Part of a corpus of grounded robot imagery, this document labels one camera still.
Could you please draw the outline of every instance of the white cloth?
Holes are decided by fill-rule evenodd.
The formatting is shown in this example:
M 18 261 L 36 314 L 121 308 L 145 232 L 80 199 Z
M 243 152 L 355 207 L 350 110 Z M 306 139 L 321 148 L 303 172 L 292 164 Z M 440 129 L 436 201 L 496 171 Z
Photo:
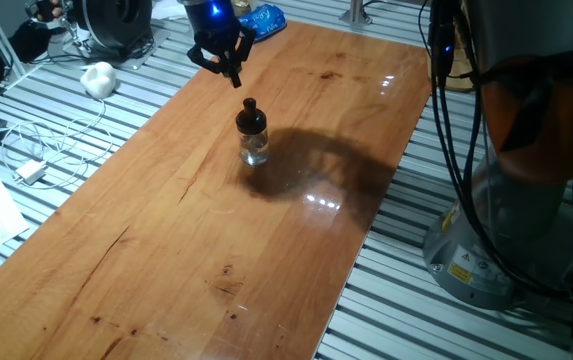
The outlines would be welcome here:
M 153 2 L 153 19 L 183 19 L 186 18 L 186 9 L 184 5 L 177 0 L 161 0 Z
M 106 62 L 99 62 L 86 70 L 79 82 L 95 99 L 105 99 L 115 88 L 117 72 Z

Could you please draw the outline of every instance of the black bottle cap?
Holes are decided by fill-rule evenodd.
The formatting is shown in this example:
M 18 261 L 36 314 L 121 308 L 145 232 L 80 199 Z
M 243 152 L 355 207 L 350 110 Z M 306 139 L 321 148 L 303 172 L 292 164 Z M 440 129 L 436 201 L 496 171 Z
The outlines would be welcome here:
M 244 110 L 237 114 L 237 130 L 245 135 L 257 135 L 266 130 L 266 114 L 257 108 L 253 98 L 244 100 Z

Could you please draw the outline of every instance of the yellow warning label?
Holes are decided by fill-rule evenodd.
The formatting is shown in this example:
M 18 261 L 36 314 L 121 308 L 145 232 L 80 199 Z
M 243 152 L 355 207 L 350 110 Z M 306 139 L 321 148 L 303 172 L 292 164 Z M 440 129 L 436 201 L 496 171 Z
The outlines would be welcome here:
M 446 217 L 444 218 L 444 221 L 442 221 L 442 234 L 446 231 L 446 229 L 448 229 L 448 226 L 450 225 L 450 218 L 453 216 L 453 212 L 449 212 L 448 215 L 446 215 Z
M 448 272 L 451 273 L 451 275 L 453 275 L 454 277 L 458 278 L 459 280 L 465 282 L 466 284 L 470 282 L 470 277 L 472 275 L 470 271 L 464 269 L 463 267 L 455 263 L 450 264 Z

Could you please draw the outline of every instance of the blue object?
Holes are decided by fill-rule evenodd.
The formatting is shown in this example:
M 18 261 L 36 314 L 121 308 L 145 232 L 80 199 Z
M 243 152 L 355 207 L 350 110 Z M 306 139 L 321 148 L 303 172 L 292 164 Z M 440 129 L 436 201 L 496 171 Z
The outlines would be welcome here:
M 265 4 L 239 17 L 242 25 L 255 29 L 255 42 L 262 41 L 286 27 L 284 12 L 275 5 Z

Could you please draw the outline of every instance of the wooden table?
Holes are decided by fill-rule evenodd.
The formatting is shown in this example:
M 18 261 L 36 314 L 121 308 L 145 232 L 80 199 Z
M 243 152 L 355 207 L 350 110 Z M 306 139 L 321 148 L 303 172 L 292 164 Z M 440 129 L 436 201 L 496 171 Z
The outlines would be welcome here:
M 0 268 L 0 359 L 309 359 L 429 94 L 423 49 L 290 22 L 204 70 Z M 242 100 L 271 159 L 244 167 Z

